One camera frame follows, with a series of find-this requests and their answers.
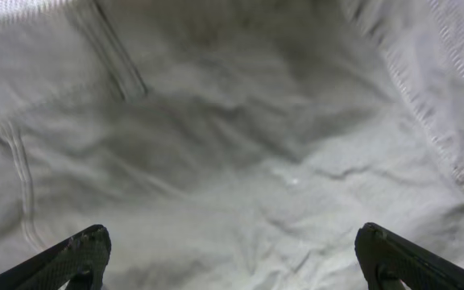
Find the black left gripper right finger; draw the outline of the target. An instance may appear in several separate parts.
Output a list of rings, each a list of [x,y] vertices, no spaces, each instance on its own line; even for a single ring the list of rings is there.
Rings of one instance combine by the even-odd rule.
[[[354,249],[369,290],[464,290],[464,269],[375,223]]]

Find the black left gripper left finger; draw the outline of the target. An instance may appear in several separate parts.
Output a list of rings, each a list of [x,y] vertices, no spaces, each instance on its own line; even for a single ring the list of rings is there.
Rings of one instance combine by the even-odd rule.
[[[108,230],[92,225],[0,274],[0,290],[101,290],[110,252]]]

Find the grey shorts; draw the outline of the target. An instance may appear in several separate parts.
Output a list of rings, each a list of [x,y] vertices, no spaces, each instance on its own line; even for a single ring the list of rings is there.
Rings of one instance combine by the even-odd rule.
[[[464,1],[0,0],[0,273],[364,289],[366,222],[464,268]]]

